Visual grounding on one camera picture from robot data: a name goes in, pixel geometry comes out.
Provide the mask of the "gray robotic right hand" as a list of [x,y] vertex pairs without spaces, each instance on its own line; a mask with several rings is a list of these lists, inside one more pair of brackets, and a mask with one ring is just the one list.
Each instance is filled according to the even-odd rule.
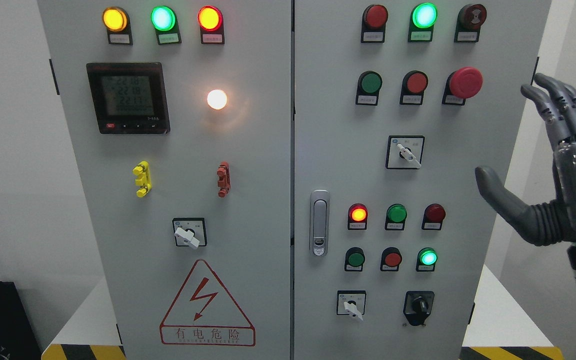
[[543,73],[536,73],[534,81],[535,86],[524,84],[520,91],[535,104],[545,123],[556,197],[528,205],[505,189],[488,166],[474,171],[478,191],[526,242],[535,246],[576,243],[576,89]]

